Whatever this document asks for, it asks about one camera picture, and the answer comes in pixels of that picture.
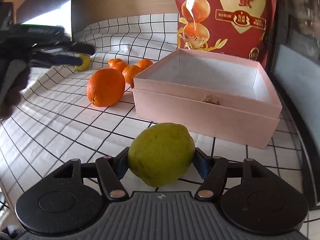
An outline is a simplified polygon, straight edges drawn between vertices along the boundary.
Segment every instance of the plastic packaging bag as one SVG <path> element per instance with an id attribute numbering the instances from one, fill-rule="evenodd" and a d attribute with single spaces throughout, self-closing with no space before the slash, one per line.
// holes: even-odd
<path id="1" fill-rule="evenodd" d="M 176 0 L 179 48 L 266 61 L 276 0 Z"/>

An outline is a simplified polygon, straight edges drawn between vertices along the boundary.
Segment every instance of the open box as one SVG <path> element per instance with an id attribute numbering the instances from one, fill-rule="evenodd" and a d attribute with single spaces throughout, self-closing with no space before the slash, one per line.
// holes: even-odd
<path id="1" fill-rule="evenodd" d="M 212 52 L 178 49 L 134 85 L 138 117 L 254 147 L 267 145 L 282 109 L 259 62 Z"/>

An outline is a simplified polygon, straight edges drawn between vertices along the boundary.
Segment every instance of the tablecloth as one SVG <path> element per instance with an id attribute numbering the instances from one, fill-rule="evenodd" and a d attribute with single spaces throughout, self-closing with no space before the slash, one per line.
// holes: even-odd
<path id="1" fill-rule="evenodd" d="M 0 126 L 0 178 L 12 205 L 23 192 L 69 159 L 79 158 L 88 163 L 105 155 L 116 156 L 140 132 L 155 125 L 137 118 L 129 85 L 119 103 L 99 108 L 89 103 L 86 84 L 112 58 L 121 58 L 132 65 L 143 58 L 155 62 L 174 51 L 178 19 L 178 14 L 158 14 L 95 23 L 77 35 L 79 42 L 92 44 L 97 50 L 90 69 L 84 72 L 73 66 L 32 69 L 23 102 Z M 190 134 L 196 147 L 207 155 L 236 162 L 254 158 L 302 191 L 301 143 L 285 108 L 265 149 Z M 161 188 L 147 186 L 130 170 L 122 180 L 129 193 L 189 190 L 194 194 L 201 182 L 193 165 L 182 178 Z M 99 190 L 95 179 L 85 179 L 84 183 Z M 238 178 L 228 179 L 225 190 L 239 183 Z M 319 218 L 320 211 L 309 212 L 310 222 L 301 228 L 311 240 L 320 239 Z"/>

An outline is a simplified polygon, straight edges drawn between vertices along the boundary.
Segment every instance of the tangerine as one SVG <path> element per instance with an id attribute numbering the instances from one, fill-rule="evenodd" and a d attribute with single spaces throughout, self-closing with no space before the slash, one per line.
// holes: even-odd
<path id="1" fill-rule="evenodd" d="M 134 77 L 136 76 L 136 75 L 138 75 L 138 74 L 135 74 L 133 77 L 132 77 L 132 79 L 131 79 L 131 83 L 130 83 L 130 87 L 133 89 L 134 88 Z"/>
<path id="2" fill-rule="evenodd" d="M 122 98 L 124 90 L 125 81 L 122 73 L 113 68 L 103 68 L 90 77 L 87 98 L 94 106 L 112 106 Z"/>
<path id="3" fill-rule="evenodd" d="M 121 62 L 121 61 L 122 61 L 122 59 L 120 59 L 120 58 L 114 58 L 114 59 L 111 59 L 108 61 L 108 65 L 110 68 L 113 68 L 114 64 Z"/>
<path id="4" fill-rule="evenodd" d="M 121 73 L 122 71 L 128 66 L 127 63 L 123 62 L 123 61 L 119 61 L 115 64 L 110 64 L 110 68 L 114 68 L 114 69 L 117 69 L 119 70 Z"/>
<path id="5" fill-rule="evenodd" d="M 186 0 L 181 11 L 187 22 L 202 22 L 209 17 L 210 4 L 207 0 Z"/>
<path id="6" fill-rule="evenodd" d="M 150 67 L 153 62 L 150 59 L 142 59 L 138 62 L 137 66 L 141 68 L 141 70 L 145 70 L 146 68 Z"/>
<path id="7" fill-rule="evenodd" d="M 136 65 L 127 66 L 123 71 L 122 75 L 127 84 L 131 84 L 132 78 L 141 72 L 141 68 Z"/>

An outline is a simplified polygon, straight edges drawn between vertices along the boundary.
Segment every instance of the yellow fruit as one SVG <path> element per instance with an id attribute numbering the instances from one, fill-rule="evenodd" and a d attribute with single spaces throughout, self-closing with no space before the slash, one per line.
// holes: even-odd
<path id="1" fill-rule="evenodd" d="M 189 169 L 195 143 L 186 127 L 160 123 L 147 128 L 132 142 L 128 152 L 130 170 L 151 187 L 162 187 Z"/>
<path id="2" fill-rule="evenodd" d="M 81 66 L 75 66 L 76 70 L 78 70 L 78 71 L 87 70 L 91 65 L 91 58 L 88 55 L 85 55 L 85 54 L 77 55 L 77 57 L 82 59 L 82 65 Z"/>

